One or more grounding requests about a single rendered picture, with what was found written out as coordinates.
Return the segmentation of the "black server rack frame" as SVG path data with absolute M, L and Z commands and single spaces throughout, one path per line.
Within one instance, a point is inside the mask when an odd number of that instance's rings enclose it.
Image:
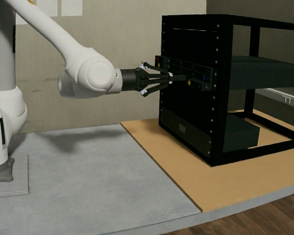
M 234 24 L 251 27 L 251 58 L 232 56 Z M 294 148 L 294 140 L 255 147 L 260 127 L 241 119 L 294 139 L 293 130 L 253 113 L 255 89 L 294 87 L 294 64 L 257 57 L 261 27 L 294 30 L 294 23 L 227 14 L 162 16 L 161 55 L 212 67 L 214 75 L 212 91 L 183 80 L 161 89 L 159 125 L 211 167 Z M 245 89 L 244 112 L 227 112 L 229 90 Z

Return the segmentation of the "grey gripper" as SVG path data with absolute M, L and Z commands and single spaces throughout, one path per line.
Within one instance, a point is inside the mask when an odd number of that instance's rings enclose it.
M 143 69 L 152 69 L 156 71 L 163 72 L 163 74 L 151 74 L 147 73 Z M 140 67 L 135 69 L 123 69 L 120 70 L 122 74 L 122 91 L 138 91 L 141 93 L 143 97 L 146 97 L 148 94 L 153 93 L 155 91 L 166 88 L 168 84 L 171 84 L 172 81 L 178 80 L 186 80 L 186 76 L 184 75 L 172 75 L 165 69 L 161 69 L 155 66 L 149 65 L 147 62 L 142 61 Z M 154 79 L 149 79 L 154 78 Z M 151 84 L 158 84 L 144 90 L 144 88 Z

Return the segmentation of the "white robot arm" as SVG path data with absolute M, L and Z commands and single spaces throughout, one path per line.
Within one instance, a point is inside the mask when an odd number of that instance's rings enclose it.
M 27 119 L 22 91 L 16 86 L 16 14 L 63 57 L 65 70 L 57 78 L 62 97 L 88 99 L 119 94 L 123 84 L 119 68 L 114 68 L 94 49 L 81 46 L 31 0 L 0 0 L 0 182 L 13 181 L 15 160 L 8 158 L 7 148 Z

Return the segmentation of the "tan flat board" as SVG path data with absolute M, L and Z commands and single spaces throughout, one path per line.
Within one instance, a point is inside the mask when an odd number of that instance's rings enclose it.
M 260 127 L 255 147 L 293 140 L 249 117 L 241 119 Z M 159 118 L 120 125 L 202 213 L 294 185 L 294 148 L 211 167 L 161 128 Z

